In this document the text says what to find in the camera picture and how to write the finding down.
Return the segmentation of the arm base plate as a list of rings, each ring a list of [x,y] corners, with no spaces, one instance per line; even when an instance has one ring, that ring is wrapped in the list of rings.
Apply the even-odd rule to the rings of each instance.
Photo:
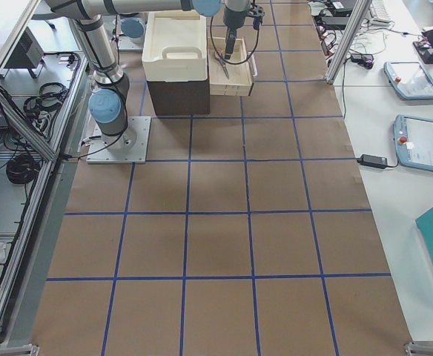
[[[120,36],[118,47],[120,52],[142,52],[144,47],[145,37],[131,38],[127,36]]]
[[[148,140],[151,131],[150,116],[130,116],[128,129],[114,144],[115,138],[104,136],[97,124],[93,126],[93,139],[89,145],[90,155],[85,157],[89,164],[128,164],[146,162]]]

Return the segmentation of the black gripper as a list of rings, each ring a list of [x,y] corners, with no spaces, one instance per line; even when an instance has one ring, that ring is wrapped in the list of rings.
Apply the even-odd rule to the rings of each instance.
[[[234,45],[237,39],[236,31],[244,25],[247,14],[247,10],[235,11],[229,7],[224,7],[223,23],[227,27],[225,35],[225,60],[230,60],[233,55]]]

